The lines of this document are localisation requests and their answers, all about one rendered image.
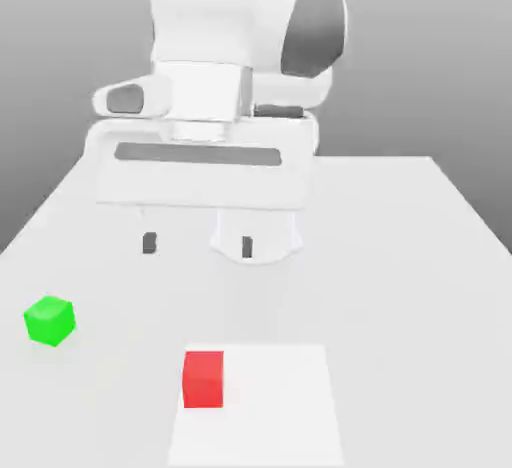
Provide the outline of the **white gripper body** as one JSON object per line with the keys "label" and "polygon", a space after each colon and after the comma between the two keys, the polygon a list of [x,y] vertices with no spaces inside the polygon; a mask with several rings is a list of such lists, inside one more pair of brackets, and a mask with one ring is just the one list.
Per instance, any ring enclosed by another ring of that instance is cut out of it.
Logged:
{"label": "white gripper body", "polygon": [[84,156],[96,169],[100,203],[299,210],[308,192],[318,123],[249,117],[224,141],[171,139],[164,122],[106,119],[88,132]]}

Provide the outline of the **small red cube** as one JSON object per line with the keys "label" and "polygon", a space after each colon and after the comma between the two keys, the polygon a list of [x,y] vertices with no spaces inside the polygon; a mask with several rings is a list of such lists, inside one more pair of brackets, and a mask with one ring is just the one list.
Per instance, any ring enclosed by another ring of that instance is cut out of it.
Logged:
{"label": "small red cube", "polygon": [[223,351],[187,351],[185,353],[182,394],[184,407],[187,409],[223,407]]}

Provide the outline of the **small green cube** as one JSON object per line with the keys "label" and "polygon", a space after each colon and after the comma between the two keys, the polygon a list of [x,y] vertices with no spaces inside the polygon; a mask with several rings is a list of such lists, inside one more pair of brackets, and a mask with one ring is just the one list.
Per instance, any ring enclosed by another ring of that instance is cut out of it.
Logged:
{"label": "small green cube", "polygon": [[71,301],[44,296],[23,314],[29,338],[37,343],[57,347],[76,328]]}

